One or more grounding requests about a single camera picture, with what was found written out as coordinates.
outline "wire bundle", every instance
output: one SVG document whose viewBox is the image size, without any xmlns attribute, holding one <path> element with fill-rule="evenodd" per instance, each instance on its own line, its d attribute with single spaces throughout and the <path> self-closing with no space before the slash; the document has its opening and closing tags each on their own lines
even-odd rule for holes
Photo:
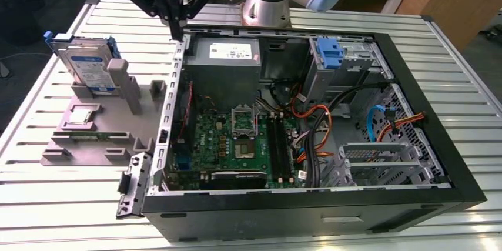
<svg viewBox="0 0 502 251">
<path fill-rule="evenodd" d="M 269 103 L 260 97 L 256 97 L 256 104 L 264 108 L 268 112 L 279 113 L 281 111 L 280 108 L 273 107 Z"/>
<path fill-rule="evenodd" d="M 407 118 L 403 118 L 403 119 L 399 119 L 395 121 L 395 128 L 400 128 L 402 126 L 404 126 L 407 123 L 412 123 L 415 121 L 419 121 L 424 118 L 424 115 L 423 113 L 418 113 L 416 115 L 414 116 L 410 116 Z M 378 135 L 378 138 L 376 138 L 376 142 L 382 142 L 383 140 L 383 137 L 384 135 L 392 130 L 392 126 L 391 124 L 388 124 L 387 126 L 384 126 L 383 130 L 380 131 L 379 135 Z"/>
<path fill-rule="evenodd" d="M 292 114 L 295 115 L 296 118 L 306 118 L 306 117 L 311 116 L 316 112 L 316 110 L 319 110 L 319 109 L 324 110 L 322 115 L 326 115 L 328 117 L 328 130 L 326 131 L 326 134 L 324 134 L 324 137 L 323 137 L 320 143 L 318 145 L 315 145 L 315 151 L 316 151 L 316 156 L 319 156 L 319 155 L 320 156 L 331 156 L 331 155 L 326 155 L 326 154 L 330 154 L 330 153 L 319 152 L 320 148 L 326 145 L 326 142 L 328 141 L 331 126 L 332 126 L 332 119 L 331 119 L 331 113 L 330 113 L 328 107 L 326 107 L 326 105 L 315 105 L 303 114 L 296 113 L 293 107 L 291 107 Z M 300 163 L 306 159 L 307 159 L 307 154 L 303 152 L 297 156 L 296 162 Z"/>
<path fill-rule="evenodd" d="M 338 94 L 336 97 L 328 103 L 327 113 L 331 113 L 331 111 L 338 107 L 338 105 L 342 103 L 342 101 L 350 95 L 352 95 L 355 92 L 358 92 L 360 89 L 386 88 L 388 85 L 390 85 L 390 82 L 378 82 L 378 83 L 367 83 L 367 84 L 348 88 L 346 91 L 343 91 L 340 94 Z M 315 187 L 315 188 L 320 186 L 320 177 L 319 177 L 320 167 L 319 167 L 319 159 L 316 157 L 316 146 L 314 145 L 314 141 L 315 141 L 315 132 L 316 132 L 316 129 L 319 128 L 319 126 L 320 126 L 320 123 L 322 123 L 322 120 L 324 119 L 324 116 L 326 115 L 319 115 L 316 117 L 312 130 L 310 130 L 310 132 L 308 132 L 308 135 L 307 135 L 306 141 L 304 141 L 304 145 L 303 145 L 303 147 L 306 149 L 306 158 L 307 158 L 307 162 L 308 162 L 306 185 L 307 185 L 307 187 Z"/>
</svg>

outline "metal case frame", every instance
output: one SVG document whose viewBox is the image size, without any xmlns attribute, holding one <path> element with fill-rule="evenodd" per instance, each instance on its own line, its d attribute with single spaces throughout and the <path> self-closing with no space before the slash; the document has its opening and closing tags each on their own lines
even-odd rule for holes
<svg viewBox="0 0 502 251">
<path fill-rule="evenodd" d="M 439 158 L 451 188 L 415 190 L 312 190 L 304 193 L 247 193 L 239 195 L 180 193 L 165 196 L 155 191 L 161 171 L 151 170 L 149 189 L 144 197 L 141 213 L 169 240 L 244 239 L 273 236 L 323 236 L 342 233 L 396 232 L 432 216 L 460 211 L 483 201 L 486 197 L 462 160 L 431 105 L 404 64 L 387 34 L 336 32 L 251 27 L 193 27 L 197 35 L 287 36 L 358 35 L 374 38 L 382 57 L 387 61 L 411 110 L 427 114 L 422 126 L 431 148 Z M 184 46 L 180 43 L 173 56 L 180 68 Z M 153 156 L 153 166 L 163 164 Z M 366 229 L 352 229 L 362 217 L 374 223 Z M 352 220 L 339 222 L 340 217 Z M 208 224 L 220 223 L 215 228 Z"/>
</svg>

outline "blue latch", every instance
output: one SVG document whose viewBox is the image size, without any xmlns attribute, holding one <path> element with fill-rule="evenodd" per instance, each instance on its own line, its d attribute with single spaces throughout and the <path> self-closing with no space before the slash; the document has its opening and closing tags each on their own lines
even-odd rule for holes
<svg viewBox="0 0 502 251">
<path fill-rule="evenodd" d="M 48 45 L 48 47 L 51 48 L 52 52 L 56 53 L 55 49 L 52 48 L 52 45 L 51 45 L 51 42 L 55 40 L 55 34 L 51 32 L 51 31 L 46 31 L 44 33 L 44 41 Z"/>
<path fill-rule="evenodd" d="M 322 65 L 326 69 L 338 69 L 343 62 L 343 48 L 334 38 L 318 38 L 316 50 L 322 57 Z"/>
</svg>

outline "white label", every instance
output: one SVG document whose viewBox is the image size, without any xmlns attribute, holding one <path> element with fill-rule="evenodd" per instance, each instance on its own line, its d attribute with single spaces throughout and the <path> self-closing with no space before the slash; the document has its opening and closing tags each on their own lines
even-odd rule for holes
<svg viewBox="0 0 502 251">
<path fill-rule="evenodd" d="M 209 46 L 211 59 L 252 59 L 251 44 L 213 43 Z"/>
<path fill-rule="evenodd" d="M 115 89 L 113 81 L 105 71 L 105 62 L 100 57 L 72 56 L 71 60 L 79 77 L 93 92 L 105 93 Z"/>
<path fill-rule="evenodd" d="M 296 94 L 296 98 L 302 101 L 302 102 L 304 102 L 306 100 L 307 100 L 307 98 L 303 96 L 303 94 Z"/>
</svg>

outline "aluminum slotted table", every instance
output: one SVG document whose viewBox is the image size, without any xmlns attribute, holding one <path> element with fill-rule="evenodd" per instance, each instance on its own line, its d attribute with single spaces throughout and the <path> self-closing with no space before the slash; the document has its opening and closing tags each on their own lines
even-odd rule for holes
<svg viewBox="0 0 502 251">
<path fill-rule="evenodd" d="M 207 5 L 195 24 L 239 25 L 237 6 Z M 0 249 L 498 250 L 502 246 L 502 107 L 434 22 L 419 16 L 292 9 L 293 28 L 390 34 L 487 202 L 400 233 L 168 243 L 145 219 L 115 220 L 124 167 L 44 167 L 52 131 L 73 95 L 53 56 L 0 137 Z M 168 28 L 125 0 L 89 0 L 69 31 L 112 35 L 139 84 L 172 79 Z"/>
</svg>

